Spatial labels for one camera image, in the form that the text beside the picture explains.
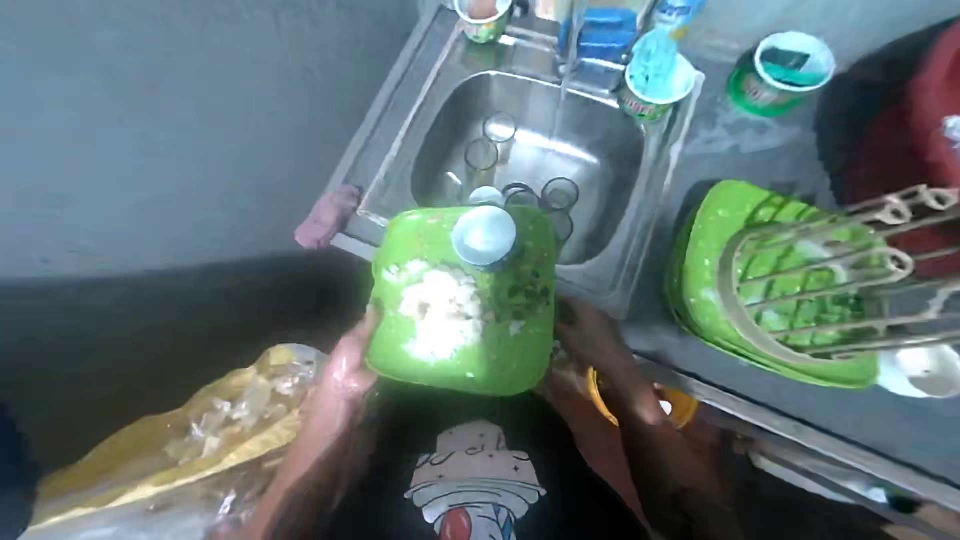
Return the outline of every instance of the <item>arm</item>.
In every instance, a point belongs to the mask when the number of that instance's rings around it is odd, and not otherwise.
[[[712,460],[698,455],[667,419],[614,321],[586,304],[568,304],[571,320],[557,324],[558,334],[577,361],[600,373],[650,524],[671,540],[742,539]]]
[[[363,365],[367,342],[376,327],[367,316],[337,344],[317,385],[304,402],[297,439],[257,505],[244,538],[298,538],[323,529],[343,495],[349,472],[354,427],[364,396],[376,375]]]

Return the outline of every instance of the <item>gray countertop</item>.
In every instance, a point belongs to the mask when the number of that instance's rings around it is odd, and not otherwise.
[[[629,318],[621,329],[639,354],[841,440],[960,484],[960,401],[917,400],[879,387],[839,390],[794,382],[717,352],[684,333],[665,305],[662,285],[674,228],[719,180],[738,179],[832,205],[813,121],[816,100],[777,119],[739,113],[725,93],[729,63],[685,51],[707,74],[673,184],[662,205]]]

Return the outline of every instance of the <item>green plastic plate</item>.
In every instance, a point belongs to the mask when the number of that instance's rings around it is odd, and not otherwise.
[[[665,284],[667,300],[681,326],[711,347],[789,379],[822,386],[865,388],[876,381],[876,355],[803,365],[768,356],[730,324],[714,292],[717,261],[735,233],[769,222],[796,222],[815,211],[818,210],[800,201],[739,181],[727,180],[714,186],[677,237]],[[763,274],[774,262],[749,264],[754,272]]]
[[[462,262],[450,233],[469,208],[416,209],[390,222],[373,258],[372,299],[383,306],[367,363],[384,377],[472,394],[511,396],[529,390],[546,372],[553,348],[556,241],[550,220],[538,209],[508,209],[516,221],[517,246],[497,271]],[[484,308],[479,343],[450,359],[413,357],[406,345],[413,319],[399,313],[402,291],[420,282],[407,272],[411,261],[430,269],[459,269],[473,276]],[[424,265],[415,263],[414,268]]]

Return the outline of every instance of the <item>black t-shirt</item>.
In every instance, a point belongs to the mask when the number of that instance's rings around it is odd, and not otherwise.
[[[384,382],[380,435],[329,538],[649,538],[540,396],[482,398]]]

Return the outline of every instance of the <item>sink basin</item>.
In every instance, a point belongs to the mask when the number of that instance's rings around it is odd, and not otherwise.
[[[448,173],[468,182],[467,145],[503,111],[515,140],[483,182],[540,193],[553,178],[572,180],[580,196],[557,290],[626,316],[703,76],[661,121],[637,125],[612,93],[623,66],[582,61],[561,90],[556,24],[515,19],[498,42],[478,45],[457,20],[446,10],[421,20],[354,136],[327,189],[350,183],[365,196],[333,244],[371,259],[394,216],[457,204]]]
[[[557,85],[506,73],[463,81],[444,102],[417,154],[412,176],[417,204],[451,205],[447,171],[467,177],[467,145],[482,136],[484,120],[504,111],[516,121],[517,133],[492,184],[521,182],[540,193],[552,178],[572,180],[580,198],[570,212],[573,234],[558,263],[596,257],[623,220],[639,175],[643,133],[609,103],[570,92],[560,106],[560,98]]]

